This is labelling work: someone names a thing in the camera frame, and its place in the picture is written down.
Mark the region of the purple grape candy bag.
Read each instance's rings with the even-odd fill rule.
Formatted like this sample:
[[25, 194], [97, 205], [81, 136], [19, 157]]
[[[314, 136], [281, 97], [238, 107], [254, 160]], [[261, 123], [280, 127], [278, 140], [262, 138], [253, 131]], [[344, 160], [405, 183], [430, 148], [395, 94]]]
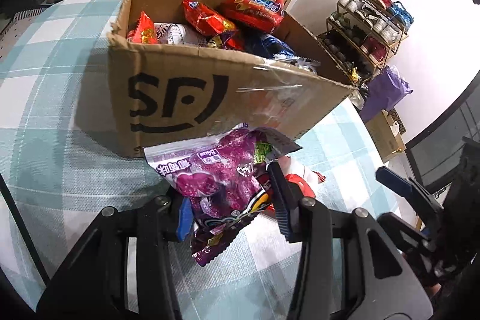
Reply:
[[241, 123], [213, 136], [145, 147], [148, 164], [189, 199], [197, 227], [190, 242], [206, 266], [272, 204], [267, 166], [300, 150], [270, 127]]

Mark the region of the white snack bag red ends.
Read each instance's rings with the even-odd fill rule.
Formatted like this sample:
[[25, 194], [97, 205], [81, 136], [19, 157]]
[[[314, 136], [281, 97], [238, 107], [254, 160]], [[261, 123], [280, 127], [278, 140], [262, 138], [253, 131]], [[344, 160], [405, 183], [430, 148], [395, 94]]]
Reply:
[[187, 25], [154, 23], [157, 42], [166, 45], [206, 46], [207, 39]]

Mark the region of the red chip bag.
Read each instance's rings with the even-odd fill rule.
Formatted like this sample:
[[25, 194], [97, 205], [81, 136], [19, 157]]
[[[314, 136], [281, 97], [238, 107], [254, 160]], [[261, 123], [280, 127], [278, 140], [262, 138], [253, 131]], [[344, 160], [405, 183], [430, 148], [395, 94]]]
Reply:
[[219, 5], [219, 12], [227, 19], [272, 33], [283, 21], [284, 0], [227, 0]]

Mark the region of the red snack packet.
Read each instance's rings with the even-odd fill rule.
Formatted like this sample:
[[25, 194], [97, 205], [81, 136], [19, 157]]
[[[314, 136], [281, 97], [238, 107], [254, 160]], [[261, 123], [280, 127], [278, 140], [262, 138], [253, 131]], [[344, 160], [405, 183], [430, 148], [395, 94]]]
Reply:
[[[316, 191], [320, 190], [320, 185], [326, 180], [326, 177], [324, 177], [323, 174], [310, 170], [306, 165], [293, 157], [280, 157], [278, 158], [277, 163], [279, 164], [286, 181], [298, 185], [304, 196], [315, 198]], [[275, 210], [272, 202], [273, 190], [267, 167], [267, 163], [263, 163], [259, 166], [256, 179], [265, 192], [267, 192], [268, 201], [270, 202], [270, 205], [264, 210], [264, 213], [274, 218]]]

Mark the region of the small cardboard box on floor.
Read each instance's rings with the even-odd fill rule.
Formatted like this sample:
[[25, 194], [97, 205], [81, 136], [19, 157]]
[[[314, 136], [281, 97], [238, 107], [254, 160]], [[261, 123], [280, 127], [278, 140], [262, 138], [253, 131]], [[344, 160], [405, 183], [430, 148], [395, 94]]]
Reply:
[[368, 121], [366, 128], [384, 163], [406, 150], [400, 135], [400, 125], [385, 110]]

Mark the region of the teal plaid tablecloth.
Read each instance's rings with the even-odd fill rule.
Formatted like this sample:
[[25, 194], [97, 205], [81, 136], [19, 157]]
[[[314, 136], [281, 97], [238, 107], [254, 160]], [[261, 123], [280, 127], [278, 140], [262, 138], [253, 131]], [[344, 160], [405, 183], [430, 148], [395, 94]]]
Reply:
[[[64, 0], [34, 18], [11, 49], [1, 42], [1, 176], [51, 277], [105, 206], [142, 205], [165, 184], [145, 159], [115, 154], [107, 38], [121, 0]], [[327, 207], [399, 213], [375, 179], [382, 160], [345, 99], [298, 143], [295, 163], [320, 172]], [[299, 261], [278, 225], [258, 216], [205, 267], [189, 243], [170, 246], [184, 319], [284, 319]], [[1, 268], [35, 309], [45, 285], [1, 195]]]

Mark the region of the brown cardboard SF box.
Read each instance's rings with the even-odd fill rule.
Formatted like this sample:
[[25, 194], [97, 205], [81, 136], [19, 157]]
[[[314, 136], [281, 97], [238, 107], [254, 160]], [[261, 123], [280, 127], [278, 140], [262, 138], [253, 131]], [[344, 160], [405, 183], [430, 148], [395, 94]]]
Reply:
[[[201, 1], [218, 7], [228, 0]], [[316, 72], [231, 49], [132, 43], [142, 12], [184, 23], [182, 0], [122, 0], [106, 35], [108, 84], [123, 157], [146, 147], [227, 132], [237, 124], [272, 127], [298, 139], [353, 92], [321, 43], [286, 15], [275, 31]]]

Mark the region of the wooden shoe rack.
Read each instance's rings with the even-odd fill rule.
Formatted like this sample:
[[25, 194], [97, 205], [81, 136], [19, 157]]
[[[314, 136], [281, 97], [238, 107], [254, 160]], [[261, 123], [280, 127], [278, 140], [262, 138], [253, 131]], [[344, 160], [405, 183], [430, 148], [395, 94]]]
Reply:
[[413, 23], [399, 1], [337, 0], [317, 39], [347, 79], [361, 87], [398, 54]]

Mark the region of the red cookie snack bag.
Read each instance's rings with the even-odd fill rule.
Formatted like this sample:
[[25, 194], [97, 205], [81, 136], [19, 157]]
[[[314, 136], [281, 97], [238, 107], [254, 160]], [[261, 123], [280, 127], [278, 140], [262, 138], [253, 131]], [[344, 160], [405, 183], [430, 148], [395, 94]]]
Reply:
[[193, 0], [182, 0], [182, 8], [187, 22], [208, 38], [209, 47], [238, 51], [246, 49], [240, 29], [214, 9]]

